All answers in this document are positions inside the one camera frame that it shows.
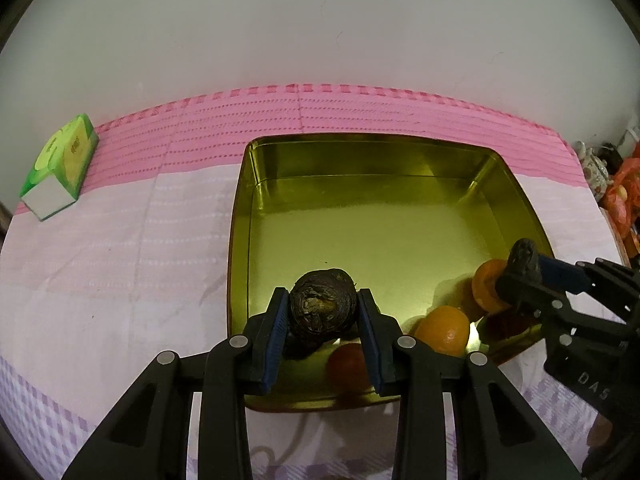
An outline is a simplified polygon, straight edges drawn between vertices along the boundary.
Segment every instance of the orange fruit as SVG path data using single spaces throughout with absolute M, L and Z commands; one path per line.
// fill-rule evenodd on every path
M 440 354 L 461 357 L 469 341 L 469 318 L 454 306 L 439 306 L 420 322 L 414 336 Z
M 510 307 L 495 291 L 495 280 L 500 278 L 506 267 L 507 260 L 489 260 L 478 267 L 471 280 L 471 291 L 476 303 L 489 314 L 497 314 Z
M 358 394 L 371 387 L 360 343 L 338 346 L 327 359 L 325 372 L 329 382 L 343 393 Z

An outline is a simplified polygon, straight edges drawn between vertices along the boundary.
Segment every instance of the rectangular container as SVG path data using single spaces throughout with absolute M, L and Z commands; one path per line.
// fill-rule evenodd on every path
M 332 267 L 370 288 L 407 333 L 432 308 L 468 300 L 476 269 L 507 258 L 523 237 L 552 256 L 518 181 L 488 148 L 383 134 L 257 139 L 244 153 L 234 203 L 228 333 L 263 312 L 275 287 L 291 290 L 306 272 Z M 522 351 L 539 338 L 514 344 Z M 338 395 L 324 377 L 335 344 L 283 360 L 272 393 L 247 404 L 297 411 L 388 400 L 372 390 Z M 468 348 L 478 345 L 472 330 Z

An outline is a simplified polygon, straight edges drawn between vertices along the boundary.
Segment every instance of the green tissue box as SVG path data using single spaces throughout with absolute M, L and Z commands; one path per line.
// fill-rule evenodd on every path
M 40 152 L 20 198 L 40 220 L 78 200 L 98 136 L 86 114 L 56 131 Z

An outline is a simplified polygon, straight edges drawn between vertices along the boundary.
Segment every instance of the white wall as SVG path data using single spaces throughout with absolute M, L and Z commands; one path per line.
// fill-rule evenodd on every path
M 46 139 L 194 94 L 331 82 L 436 92 L 617 138 L 640 47 L 609 0 L 35 0 L 0 54 L 0 200 Z

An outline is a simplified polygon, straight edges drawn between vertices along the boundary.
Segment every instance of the pink tablecloth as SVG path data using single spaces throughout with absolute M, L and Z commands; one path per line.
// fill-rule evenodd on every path
M 60 478 L 159 351 L 204 352 L 226 337 L 230 214 L 242 151 L 255 137 L 391 132 L 489 146 L 516 174 L 559 258 L 618 259 L 558 134 L 450 98 L 269 86 L 161 105 L 97 131 L 78 203 L 42 223 L 19 207 L 0 258 L 0 413 L 46 480 Z M 575 305 L 604 314 L 580 298 Z M 504 370 L 580 464 L 594 411 L 542 371 L 544 357 L 538 345 Z M 255 477 L 389 478 L 397 411 L 249 412 Z M 190 457 L 194 477 L 194 446 Z M 449 469 L 455 478 L 451 456 Z

